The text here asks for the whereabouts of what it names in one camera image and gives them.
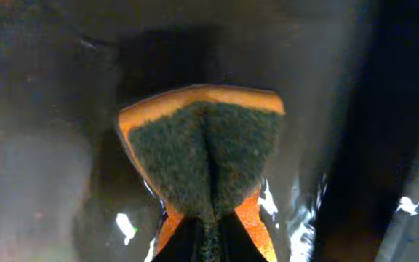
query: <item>wet surface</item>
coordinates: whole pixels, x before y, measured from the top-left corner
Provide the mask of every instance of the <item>wet surface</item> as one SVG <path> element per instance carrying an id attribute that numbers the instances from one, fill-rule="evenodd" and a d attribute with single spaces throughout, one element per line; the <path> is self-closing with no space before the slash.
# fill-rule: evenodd
<path id="1" fill-rule="evenodd" d="M 346 18 L 365 5 L 131 3 L 0 1 L 0 261 L 143 261 L 162 210 L 121 149 L 117 109 L 204 82 L 284 100 L 266 176 L 286 261 L 292 200 L 316 196 L 337 148 L 372 33 Z M 127 246 L 117 213 L 137 228 Z"/>

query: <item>gray surface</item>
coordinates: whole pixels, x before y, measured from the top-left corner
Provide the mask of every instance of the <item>gray surface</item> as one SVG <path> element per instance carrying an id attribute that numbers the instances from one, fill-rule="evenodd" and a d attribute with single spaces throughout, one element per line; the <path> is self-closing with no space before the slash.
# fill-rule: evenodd
<path id="1" fill-rule="evenodd" d="M 17 243 L 20 261 L 27 253 L 47 256 L 46 247 L 58 246 L 77 251 L 80 261 L 142 261 L 160 206 L 112 131 L 116 104 L 194 82 L 274 89 L 282 96 L 287 115 L 266 175 L 279 219 L 288 220 L 295 178 L 309 198 L 316 188 L 310 185 L 327 171 L 353 73 L 371 34 L 370 24 L 348 19 L 364 13 L 358 4 L 338 2 L 54 2 L 69 27 L 28 1 L 0 6 L 0 248 Z M 172 63 L 160 57 L 145 63 L 159 53 L 140 43 L 145 29 L 175 22 L 212 29 L 201 38 L 210 47 L 201 77 L 171 81 L 160 74 L 173 72 Z M 82 43 L 78 32 L 108 41 L 126 36 L 138 45 L 126 48 L 129 57 L 118 65 L 111 50 Z M 157 49 L 167 45 L 159 40 Z M 179 55 L 189 56 L 186 48 L 199 53 L 194 45 L 200 41 L 183 41 L 188 43 Z M 128 247 L 114 224 L 124 210 L 139 228 Z M 276 251 L 286 261 L 284 223 L 279 232 Z"/>

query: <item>sponge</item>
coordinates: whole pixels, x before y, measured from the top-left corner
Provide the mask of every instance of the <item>sponge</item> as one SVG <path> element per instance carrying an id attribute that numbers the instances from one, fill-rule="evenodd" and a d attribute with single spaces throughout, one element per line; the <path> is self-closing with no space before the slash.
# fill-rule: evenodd
<path id="1" fill-rule="evenodd" d="M 283 113 L 272 92 L 216 85 L 165 93 L 121 111 L 120 135 L 131 160 L 169 216 L 158 251 L 183 217 L 197 217 L 203 261 L 220 260 L 218 221 L 258 194 Z"/>

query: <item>dark green scrubbing surface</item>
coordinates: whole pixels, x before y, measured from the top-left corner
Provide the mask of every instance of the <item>dark green scrubbing surface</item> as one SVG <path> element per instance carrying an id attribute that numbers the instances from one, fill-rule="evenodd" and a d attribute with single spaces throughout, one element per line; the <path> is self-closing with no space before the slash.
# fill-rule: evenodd
<path id="1" fill-rule="evenodd" d="M 129 133 L 164 201 L 203 220 L 204 261 L 219 261 L 218 219 L 260 185 L 280 120 L 272 111 L 195 102 Z"/>

